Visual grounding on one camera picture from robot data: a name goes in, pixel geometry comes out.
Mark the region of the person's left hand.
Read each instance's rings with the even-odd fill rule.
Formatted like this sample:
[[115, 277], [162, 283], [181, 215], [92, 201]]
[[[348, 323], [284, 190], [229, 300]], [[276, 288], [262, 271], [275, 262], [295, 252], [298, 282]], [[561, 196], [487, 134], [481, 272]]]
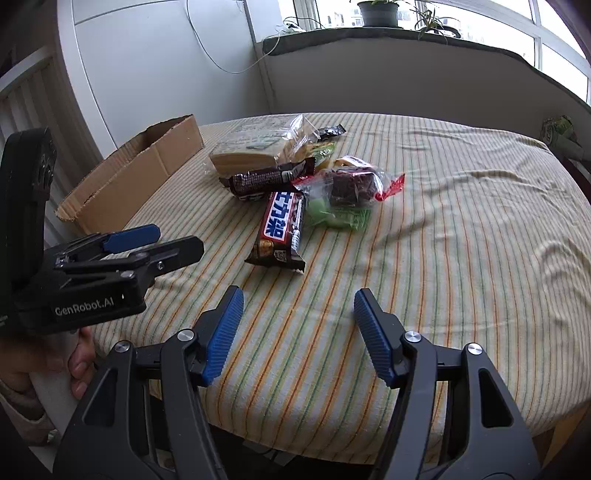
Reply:
[[68, 361], [46, 344], [36, 340], [1, 339], [1, 380], [11, 390], [24, 393], [30, 389], [31, 373], [68, 371], [73, 396], [80, 400], [95, 374], [95, 348], [90, 327], [77, 334], [76, 346]]

